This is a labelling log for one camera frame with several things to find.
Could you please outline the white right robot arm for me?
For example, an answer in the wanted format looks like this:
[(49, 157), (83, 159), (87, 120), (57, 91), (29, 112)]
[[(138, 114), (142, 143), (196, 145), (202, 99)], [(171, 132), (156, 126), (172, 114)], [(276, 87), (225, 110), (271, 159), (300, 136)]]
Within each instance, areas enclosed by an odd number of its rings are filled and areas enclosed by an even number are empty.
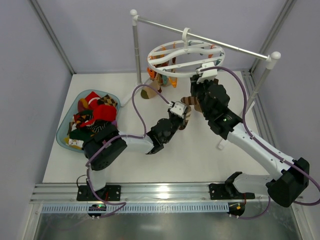
[(249, 175), (241, 171), (233, 173), (224, 183), (226, 191), (268, 195), (282, 207), (289, 207), (307, 188), (310, 164), (304, 158), (298, 160), (281, 153), (279, 160), (272, 153), (277, 149), (265, 142), (251, 130), (247, 130), (243, 120), (228, 108), (230, 97), (217, 80), (198, 83), (198, 75), (190, 78), (190, 93), (196, 97), (210, 129), (218, 136), (236, 145), (266, 171), (267, 175)]

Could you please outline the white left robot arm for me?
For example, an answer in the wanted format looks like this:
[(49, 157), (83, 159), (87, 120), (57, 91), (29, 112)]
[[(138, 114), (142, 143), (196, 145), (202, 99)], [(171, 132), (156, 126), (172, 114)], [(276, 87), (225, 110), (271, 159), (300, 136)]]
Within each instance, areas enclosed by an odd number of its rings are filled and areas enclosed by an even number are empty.
[(106, 186), (105, 172), (123, 152), (154, 155), (161, 151), (178, 130), (184, 130), (191, 116), (187, 107), (182, 116), (168, 111), (168, 118), (161, 118), (145, 136), (123, 134), (108, 123), (94, 137), (83, 144), (84, 156), (87, 158), (87, 185), (93, 192)]

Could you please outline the red sock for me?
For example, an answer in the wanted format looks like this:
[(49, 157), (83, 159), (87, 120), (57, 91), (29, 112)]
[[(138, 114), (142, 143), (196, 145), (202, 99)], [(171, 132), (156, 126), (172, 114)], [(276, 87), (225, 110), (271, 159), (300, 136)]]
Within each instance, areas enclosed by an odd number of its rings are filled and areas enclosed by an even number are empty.
[(93, 118), (85, 123), (81, 124), (81, 127), (94, 124), (96, 121), (113, 122), (117, 117), (117, 109), (111, 105), (99, 105), (93, 110)]

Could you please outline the brown striped sock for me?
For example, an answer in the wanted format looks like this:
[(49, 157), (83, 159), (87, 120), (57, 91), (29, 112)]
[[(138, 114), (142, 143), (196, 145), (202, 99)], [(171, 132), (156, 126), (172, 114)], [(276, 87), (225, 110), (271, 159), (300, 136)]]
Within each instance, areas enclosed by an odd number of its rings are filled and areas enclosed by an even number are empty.
[(185, 96), (185, 97), (182, 97), (180, 99), (180, 101), (187, 105), (187, 113), (186, 113), (186, 117), (185, 117), (185, 120), (184, 120), (184, 123), (179, 127), (179, 130), (184, 130), (189, 122), (189, 119), (191, 117), (191, 112), (192, 112), (192, 107), (194, 108), (195, 111), (201, 113), (202, 112), (202, 109), (201, 109), (201, 106), (198, 102), (198, 99), (195, 97), (195, 96)]

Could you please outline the brown yellow argyle sock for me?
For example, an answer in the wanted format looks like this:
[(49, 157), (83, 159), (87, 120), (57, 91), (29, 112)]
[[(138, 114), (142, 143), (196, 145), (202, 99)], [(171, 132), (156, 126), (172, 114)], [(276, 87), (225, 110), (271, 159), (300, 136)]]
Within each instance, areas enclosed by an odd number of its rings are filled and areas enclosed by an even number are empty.
[(99, 98), (97, 100), (97, 104), (112, 106), (115, 108), (118, 106), (118, 102), (113, 97), (111, 97), (109, 94), (106, 94), (105, 96)]

